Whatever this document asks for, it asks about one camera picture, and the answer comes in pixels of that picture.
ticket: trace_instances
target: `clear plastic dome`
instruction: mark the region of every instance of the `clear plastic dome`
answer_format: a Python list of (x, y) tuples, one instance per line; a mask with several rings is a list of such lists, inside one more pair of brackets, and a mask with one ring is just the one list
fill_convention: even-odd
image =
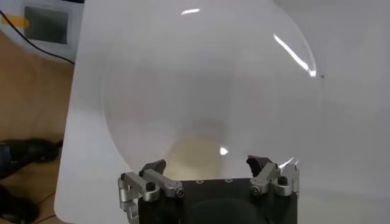
[(134, 4), (102, 94), (131, 169), (166, 159), (178, 180), (249, 177), (248, 155), (282, 163), (314, 146), (316, 65), (272, 1)]

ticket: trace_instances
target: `yellow label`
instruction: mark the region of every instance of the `yellow label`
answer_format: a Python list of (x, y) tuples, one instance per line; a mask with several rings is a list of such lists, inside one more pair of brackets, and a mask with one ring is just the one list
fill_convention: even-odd
[[(11, 14), (5, 14), (5, 15), (11, 21), (11, 23), (16, 27), (22, 27), (26, 29), (30, 25), (30, 22), (22, 16), (15, 16)], [(9, 25), (9, 23), (3, 17), (1, 17), (1, 24)]]

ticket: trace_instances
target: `black bolt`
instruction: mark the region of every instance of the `black bolt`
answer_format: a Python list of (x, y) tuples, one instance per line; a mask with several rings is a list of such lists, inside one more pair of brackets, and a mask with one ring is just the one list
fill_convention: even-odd
[(178, 198), (183, 198), (184, 197), (184, 189), (183, 188), (178, 188), (178, 189), (176, 189), (176, 191), (175, 191), (175, 195), (176, 195), (176, 197), (178, 197)]
[(147, 182), (146, 183), (146, 191), (154, 191), (156, 190), (156, 184), (154, 182)]
[(288, 179), (287, 179), (287, 177), (285, 177), (285, 176), (280, 176), (280, 177), (278, 178), (278, 184), (281, 185), (281, 186), (287, 186), (287, 184), (288, 184)]
[(258, 187), (252, 186), (252, 187), (250, 188), (250, 193), (251, 193), (252, 195), (254, 195), (254, 196), (257, 196), (257, 195), (260, 194), (260, 190), (258, 189)]

